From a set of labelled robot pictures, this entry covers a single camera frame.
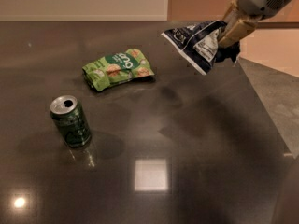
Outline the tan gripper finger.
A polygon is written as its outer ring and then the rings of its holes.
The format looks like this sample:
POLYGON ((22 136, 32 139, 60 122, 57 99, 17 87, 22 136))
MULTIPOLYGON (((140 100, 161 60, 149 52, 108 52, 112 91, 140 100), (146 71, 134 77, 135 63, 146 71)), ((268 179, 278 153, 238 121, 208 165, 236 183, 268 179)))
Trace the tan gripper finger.
POLYGON ((238 18, 230 20, 219 36, 220 48, 228 48, 239 42, 244 37, 253 33, 257 27, 257 21, 251 18, 238 18))
POLYGON ((240 14, 239 7, 237 5, 237 2, 234 0, 230 3, 228 6, 222 20, 226 23, 228 23, 231 19, 237 18, 240 14))

